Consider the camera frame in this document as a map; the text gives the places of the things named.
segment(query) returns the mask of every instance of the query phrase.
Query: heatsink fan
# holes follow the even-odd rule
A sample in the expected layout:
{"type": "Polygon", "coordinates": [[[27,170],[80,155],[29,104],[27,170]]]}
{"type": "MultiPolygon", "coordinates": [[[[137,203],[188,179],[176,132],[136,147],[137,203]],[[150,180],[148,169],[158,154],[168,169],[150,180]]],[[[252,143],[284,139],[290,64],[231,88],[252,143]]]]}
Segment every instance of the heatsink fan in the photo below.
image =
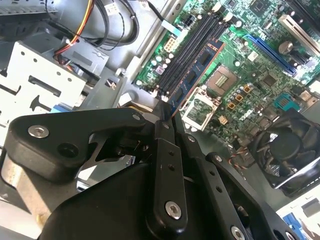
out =
{"type": "Polygon", "coordinates": [[[251,153],[273,188],[281,185],[286,196],[300,195],[320,177],[320,164],[309,167],[320,156],[320,126],[289,109],[255,137],[251,153]]]}

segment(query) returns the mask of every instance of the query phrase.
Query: green circuit board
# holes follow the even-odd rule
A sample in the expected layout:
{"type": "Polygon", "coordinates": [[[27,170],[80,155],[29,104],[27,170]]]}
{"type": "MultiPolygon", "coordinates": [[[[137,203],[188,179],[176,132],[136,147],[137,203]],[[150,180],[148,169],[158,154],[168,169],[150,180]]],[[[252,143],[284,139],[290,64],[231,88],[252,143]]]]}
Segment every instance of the green circuit board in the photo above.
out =
{"type": "MultiPolygon", "coordinates": [[[[182,22],[189,15],[193,15],[195,16],[194,23],[188,28],[188,31],[192,32],[193,28],[197,27],[199,16],[207,14],[216,3],[216,0],[188,0],[173,25],[182,26],[182,22]]],[[[320,4],[316,0],[307,0],[304,3],[312,15],[320,14],[320,4]]],[[[242,26],[231,25],[219,38],[220,41],[225,43],[225,47],[208,67],[198,86],[206,85],[221,66],[236,76],[235,83],[223,94],[217,94],[210,87],[206,88],[210,97],[221,97],[221,104],[208,123],[206,131],[228,143],[231,143],[234,138],[239,138],[239,141],[243,142],[250,140],[259,130],[268,126],[272,122],[270,115],[281,114],[282,110],[276,108],[274,104],[281,94],[291,94],[293,86],[303,88],[318,77],[320,74],[320,58],[314,57],[310,63],[302,66],[298,74],[293,77],[286,74],[273,59],[245,37],[247,34],[260,37],[276,52],[281,43],[290,41],[298,52],[306,53],[306,49],[278,21],[280,16],[287,14],[290,10],[285,1],[221,0],[220,4],[225,8],[224,14],[232,13],[242,22],[242,26]],[[242,94],[243,88],[246,87],[250,90],[242,94]],[[241,100],[231,101],[231,97],[236,96],[239,92],[241,92],[241,100]],[[234,103],[235,106],[228,107],[230,102],[234,103]],[[227,119],[226,124],[217,124],[220,116],[227,119]]],[[[307,23],[303,22],[300,26],[315,41],[320,43],[320,38],[308,27],[307,23]]],[[[164,36],[150,60],[136,77],[134,83],[140,88],[152,92],[157,87],[161,75],[156,71],[156,67],[164,64],[164,61],[169,58],[165,46],[172,36],[170,32],[164,36]]],[[[180,46],[183,46],[183,44],[184,41],[171,53],[173,55],[178,53],[180,46]]],[[[288,62],[291,59],[289,55],[282,55],[282,57],[288,62]]],[[[301,109],[304,108],[300,102],[297,105],[301,109]]],[[[195,119],[202,120],[208,114],[208,108],[199,106],[196,107],[196,110],[193,110],[193,115],[195,115],[195,119]]]]}

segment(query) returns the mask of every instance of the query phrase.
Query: white connector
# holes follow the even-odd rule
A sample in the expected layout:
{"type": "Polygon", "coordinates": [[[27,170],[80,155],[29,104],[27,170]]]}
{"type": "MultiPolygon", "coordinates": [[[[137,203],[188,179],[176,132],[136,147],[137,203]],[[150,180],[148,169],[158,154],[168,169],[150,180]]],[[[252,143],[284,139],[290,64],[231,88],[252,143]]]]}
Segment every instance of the white connector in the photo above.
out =
{"type": "Polygon", "coordinates": [[[320,57],[320,44],[313,40],[300,26],[292,19],[291,16],[283,14],[279,19],[279,23],[285,27],[295,38],[309,50],[310,53],[320,57]]]}

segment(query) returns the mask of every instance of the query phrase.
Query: motherboard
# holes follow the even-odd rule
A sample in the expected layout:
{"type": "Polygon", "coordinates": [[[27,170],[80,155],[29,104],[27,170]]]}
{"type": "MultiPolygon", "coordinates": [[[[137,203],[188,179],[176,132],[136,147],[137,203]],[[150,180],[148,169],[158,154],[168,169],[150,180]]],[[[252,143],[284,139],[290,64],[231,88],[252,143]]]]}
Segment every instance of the motherboard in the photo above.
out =
{"type": "Polygon", "coordinates": [[[134,84],[180,111],[187,129],[246,147],[290,108],[318,98],[316,0],[188,0],[134,84]]]}

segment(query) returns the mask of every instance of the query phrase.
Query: metal screw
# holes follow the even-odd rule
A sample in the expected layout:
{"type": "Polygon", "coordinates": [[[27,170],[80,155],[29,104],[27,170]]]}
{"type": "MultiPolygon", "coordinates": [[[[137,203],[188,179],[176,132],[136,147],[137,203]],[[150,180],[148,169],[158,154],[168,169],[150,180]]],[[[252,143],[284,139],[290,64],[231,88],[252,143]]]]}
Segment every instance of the metal screw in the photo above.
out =
{"type": "Polygon", "coordinates": [[[246,240],[245,235],[236,226],[232,226],[231,227],[231,233],[232,233],[232,235],[234,236],[234,238],[236,240],[246,240]]]}
{"type": "Polygon", "coordinates": [[[219,157],[218,155],[215,156],[215,160],[217,160],[218,162],[222,162],[222,158],[219,157]]]}
{"type": "Polygon", "coordinates": [[[174,201],[168,201],[165,204],[165,211],[173,219],[178,220],[181,218],[181,209],[174,201]]]}
{"type": "Polygon", "coordinates": [[[287,231],[286,231],[285,234],[286,234],[286,236],[288,237],[288,239],[290,239],[290,240],[296,240],[296,239],[294,238],[294,236],[291,235],[290,232],[287,232],[287,231]]]}
{"type": "Polygon", "coordinates": [[[196,141],[193,136],[188,136],[188,139],[190,142],[193,142],[193,143],[196,141]]]}
{"type": "Polygon", "coordinates": [[[169,128],[170,128],[169,125],[166,124],[165,122],[162,122],[162,125],[163,125],[166,129],[169,129],[169,128]]]}
{"type": "Polygon", "coordinates": [[[133,117],[135,120],[140,120],[140,117],[139,117],[138,115],[133,114],[132,117],[133,117]]]}
{"type": "Polygon", "coordinates": [[[28,133],[37,139],[44,139],[49,136],[49,130],[45,126],[33,125],[28,128],[28,133]]]}

